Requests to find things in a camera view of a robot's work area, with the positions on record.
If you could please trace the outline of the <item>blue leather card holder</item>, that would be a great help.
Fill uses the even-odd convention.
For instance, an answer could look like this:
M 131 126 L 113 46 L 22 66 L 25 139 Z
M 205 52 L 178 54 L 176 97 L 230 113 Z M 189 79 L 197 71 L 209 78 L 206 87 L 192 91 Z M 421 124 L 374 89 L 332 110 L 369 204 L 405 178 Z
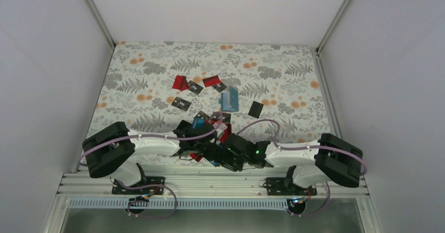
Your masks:
M 221 93 L 220 109 L 224 112 L 238 112 L 239 111 L 239 95 L 238 90 L 232 86 L 227 88 L 227 91 Z

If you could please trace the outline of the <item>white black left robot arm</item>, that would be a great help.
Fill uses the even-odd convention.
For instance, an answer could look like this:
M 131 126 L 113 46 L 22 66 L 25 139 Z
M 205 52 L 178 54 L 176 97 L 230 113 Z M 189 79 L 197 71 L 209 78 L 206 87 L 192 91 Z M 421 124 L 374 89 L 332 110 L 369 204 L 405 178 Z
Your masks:
M 159 154 L 183 157 L 202 154 L 224 133 L 221 121 L 204 123 L 197 129 L 188 127 L 167 133 L 142 133 L 116 122 L 82 143 L 85 163 L 91 178 L 112 177 L 130 192 L 138 194 L 146 187 L 142 168 L 130 161 L 132 156 Z

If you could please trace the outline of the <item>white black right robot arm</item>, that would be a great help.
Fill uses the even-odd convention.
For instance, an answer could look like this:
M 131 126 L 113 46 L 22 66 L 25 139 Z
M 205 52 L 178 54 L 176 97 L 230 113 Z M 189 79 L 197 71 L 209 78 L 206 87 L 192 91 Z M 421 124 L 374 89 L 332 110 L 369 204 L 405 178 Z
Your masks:
M 210 153 L 210 160 L 233 172 L 241 172 L 245 164 L 258 169 L 285 167 L 284 188 L 291 195 L 329 181 L 357 188 L 364 170 L 363 151 L 330 133 L 315 141 L 288 144 L 253 143 L 231 134 Z

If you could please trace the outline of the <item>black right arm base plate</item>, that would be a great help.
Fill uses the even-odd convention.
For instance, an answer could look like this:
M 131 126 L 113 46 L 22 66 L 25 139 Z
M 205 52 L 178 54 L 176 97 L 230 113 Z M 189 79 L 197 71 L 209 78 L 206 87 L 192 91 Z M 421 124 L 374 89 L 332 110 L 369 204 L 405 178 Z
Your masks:
M 262 185 L 269 196 L 315 196 L 317 190 L 315 186 L 302 188 L 284 177 L 268 177 Z

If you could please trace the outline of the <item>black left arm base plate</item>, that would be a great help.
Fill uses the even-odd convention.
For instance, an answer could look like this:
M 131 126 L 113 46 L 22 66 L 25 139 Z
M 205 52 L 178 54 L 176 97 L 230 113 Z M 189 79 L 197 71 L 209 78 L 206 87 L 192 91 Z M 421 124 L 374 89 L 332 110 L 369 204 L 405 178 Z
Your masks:
M 163 176 L 149 176 L 145 180 L 130 186 L 130 188 L 123 187 L 117 180 L 113 181 L 113 187 L 111 193 L 113 195 L 162 195 L 164 188 L 159 186 L 151 186 L 141 188 L 146 185 L 163 185 L 165 184 L 165 177 Z

